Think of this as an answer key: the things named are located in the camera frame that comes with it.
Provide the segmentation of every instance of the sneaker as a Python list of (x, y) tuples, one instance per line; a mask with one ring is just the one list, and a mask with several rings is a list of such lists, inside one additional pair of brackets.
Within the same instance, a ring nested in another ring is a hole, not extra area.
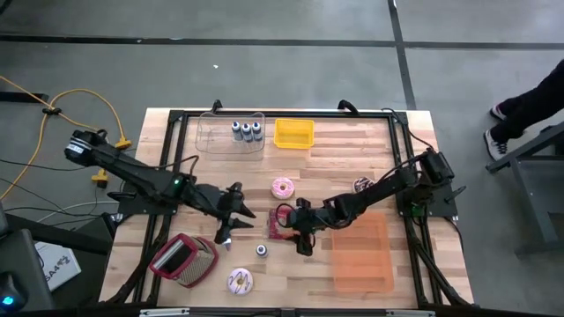
[(498, 120), (504, 121), (507, 116), (501, 113), (500, 105), (494, 106), (490, 109), (490, 115)]
[(484, 132), (484, 141), (486, 142), (487, 152), (493, 160), (501, 159), (507, 154), (508, 144), (495, 142), (490, 135), (490, 130)]
[(374, 184), (375, 181), (370, 180), (368, 177), (360, 177), (352, 183), (352, 191), (358, 193)]

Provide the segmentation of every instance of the gray floor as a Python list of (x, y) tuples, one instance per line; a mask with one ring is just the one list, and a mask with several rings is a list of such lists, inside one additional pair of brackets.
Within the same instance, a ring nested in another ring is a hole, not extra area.
[[(559, 0), (396, 0), (406, 41), (564, 42)], [(0, 17), (0, 32), (212, 39), (393, 41), (385, 0), (17, 0)], [(482, 132), (489, 107), (530, 89), (564, 56), (560, 50), (406, 49), (417, 109), (430, 110), (441, 149), (456, 171), (465, 260), (476, 303), (537, 313), (564, 312), (564, 256), (519, 260), (513, 250), (532, 239), (509, 171), (492, 176)], [(406, 109), (394, 48), (272, 46), (127, 46), (0, 42), (0, 75), (51, 96), (84, 87), (101, 93), (137, 141), (147, 107), (326, 107), (348, 99), (359, 108)], [(0, 89), (12, 90), (0, 83)], [(60, 102), (65, 113), (107, 127), (111, 113), (85, 95)], [(2, 159), (33, 153), (40, 107), (0, 106)], [(552, 118), (552, 122), (562, 119)], [(529, 129), (523, 140), (548, 122)], [(37, 164), (71, 167), (63, 148), (74, 127), (48, 122)], [(2, 164), (7, 180), (18, 166)], [(58, 173), (31, 169), (19, 183), (61, 206), (94, 200), (95, 169)], [(119, 181), (112, 180), (111, 188)], [(108, 200), (100, 191), (100, 200)], [(14, 189), (6, 208), (53, 206)], [(86, 213), (92, 206), (75, 209)], [(115, 211), (101, 205), (96, 212)], [(37, 220), (48, 212), (19, 210)], [(56, 215), (45, 223), (71, 220)], [(76, 224), (63, 225), (71, 228)]]

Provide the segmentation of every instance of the translucent orange tray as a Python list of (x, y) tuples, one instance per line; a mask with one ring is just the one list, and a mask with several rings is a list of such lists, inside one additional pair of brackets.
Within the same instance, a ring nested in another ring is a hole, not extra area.
[(384, 214), (364, 214), (346, 229), (332, 230), (336, 291), (394, 290), (390, 240)]

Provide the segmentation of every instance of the sprinkled donut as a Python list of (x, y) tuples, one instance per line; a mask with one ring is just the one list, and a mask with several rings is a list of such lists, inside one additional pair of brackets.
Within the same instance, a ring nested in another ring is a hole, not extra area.
[(272, 194), (278, 199), (288, 199), (293, 194), (293, 183), (286, 177), (278, 177), (272, 182)]

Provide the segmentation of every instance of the transparent bin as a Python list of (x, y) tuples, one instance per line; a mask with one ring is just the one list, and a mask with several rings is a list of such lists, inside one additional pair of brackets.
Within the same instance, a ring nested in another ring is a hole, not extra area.
[[(261, 125), (263, 138), (252, 142), (236, 141), (232, 130), (233, 122)], [(197, 124), (196, 149), (204, 159), (216, 161), (249, 161), (263, 159), (266, 124), (264, 114), (216, 115), (210, 112), (200, 115)]]

